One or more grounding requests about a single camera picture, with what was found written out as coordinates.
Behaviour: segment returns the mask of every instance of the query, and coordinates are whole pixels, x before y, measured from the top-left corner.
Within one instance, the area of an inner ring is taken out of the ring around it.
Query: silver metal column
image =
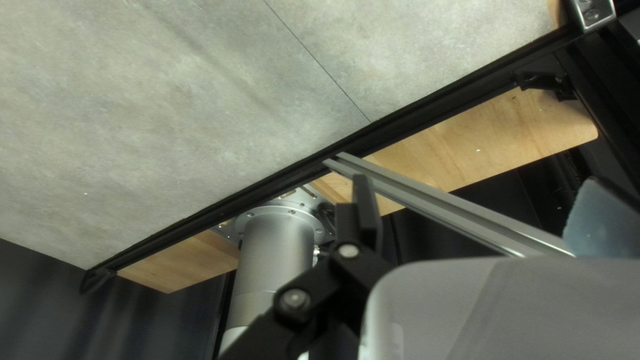
[[[236,229],[242,251],[221,351],[269,309],[279,287],[312,267],[314,242],[324,238],[311,209],[280,200],[241,215]]]

